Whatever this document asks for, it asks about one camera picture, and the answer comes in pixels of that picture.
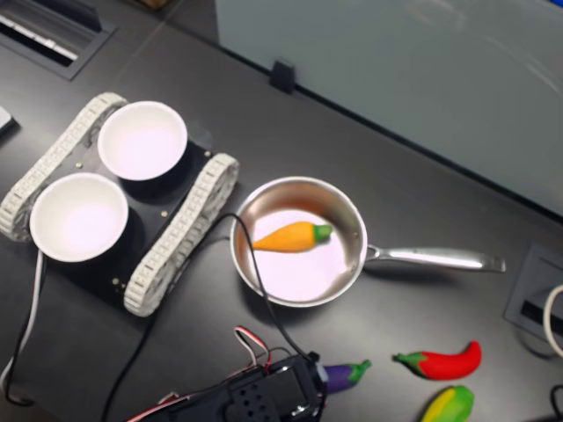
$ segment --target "dark gray table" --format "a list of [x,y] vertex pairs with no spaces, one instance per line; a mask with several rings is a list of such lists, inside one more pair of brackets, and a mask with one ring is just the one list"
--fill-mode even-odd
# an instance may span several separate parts
[[[563,253],[560,225],[308,98],[275,91],[255,70],[173,27],[158,27],[139,9],[110,1],[100,9],[120,30],[73,82],[0,48],[0,101],[23,126],[0,146],[0,194],[95,94],[164,101],[208,129],[214,150],[239,159],[231,205],[268,180],[312,176],[350,196],[374,244],[464,247],[507,259],[501,276],[371,265],[331,304],[278,308],[295,340],[324,363],[374,363],[361,386],[330,397],[325,421],[414,421],[450,384],[416,378],[391,356],[454,353],[470,339],[483,347],[480,370],[461,381],[476,394],[472,420],[524,422],[550,413],[548,391],[563,380],[562,362],[524,350],[502,313],[530,242]],[[27,311],[33,260],[30,246],[0,237],[2,362]],[[112,420],[244,365],[246,351],[230,337],[233,324],[283,345],[263,302],[230,262],[228,244],[218,242],[182,277],[121,387]],[[142,330],[142,322],[51,273],[16,385],[61,420],[96,421]]]

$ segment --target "white paper bowl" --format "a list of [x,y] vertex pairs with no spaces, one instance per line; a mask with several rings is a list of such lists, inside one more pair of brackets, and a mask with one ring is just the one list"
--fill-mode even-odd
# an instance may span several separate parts
[[187,145],[186,123],[168,105],[141,101],[124,106],[104,123],[98,152],[107,169],[127,180],[149,180],[169,171]]
[[30,230],[50,258],[81,262],[101,255],[120,238],[129,207],[123,191],[98,174],[55,181],[33,205]]

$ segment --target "stainless steel saucepan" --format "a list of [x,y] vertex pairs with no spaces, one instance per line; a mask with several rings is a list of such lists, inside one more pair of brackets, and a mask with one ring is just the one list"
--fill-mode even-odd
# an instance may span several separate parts
[[[254,191],[238,210],[259,239],[292,222],[330,224],[328,242],[301,253],[256,251],[270,300],[294,308],[327,303],[352,286],[366,261],[395,260],[458,270],[503,273],[502,258],[446,248],[383,249],[368,244],[360,213],[339,189],[314,178],[280,178]],[[230,248],[238,273],[261,294],[242,229],[233,223]]]

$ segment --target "pepper green stem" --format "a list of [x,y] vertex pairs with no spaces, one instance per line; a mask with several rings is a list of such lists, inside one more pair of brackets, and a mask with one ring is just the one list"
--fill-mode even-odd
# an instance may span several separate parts
[[369,360],[365,360],[360,365],[350,364],[349,366],[352,368],[352,374],[349,375],[348,380],[356,383],[362,379],[366,370],[371,367],[371,362]]
[[313,239],[315,243],[328,239],[331,233],[333,233],[332,226],[328,224],[321,224],[319,226],[313,224]]
[[411,353],[411,354],[401,354],[393,356],[393,360],[401,362],[406,367],[411,368],[416,371],[417,374],[424,375],[422,369],[420,369],[419,363],[426,360],[426,356],[421,353]]

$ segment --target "purple eggplant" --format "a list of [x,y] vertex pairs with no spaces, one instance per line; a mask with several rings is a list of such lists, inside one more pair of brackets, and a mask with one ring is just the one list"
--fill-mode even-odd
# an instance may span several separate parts
[[351,389],[362,379],[363,374],[369,367],[371,367],[369,360],[365,360],[360,365],[348,363],[346,365],[325,367],[326,374],[328,375],[328,381],[326,382],[328,394]]

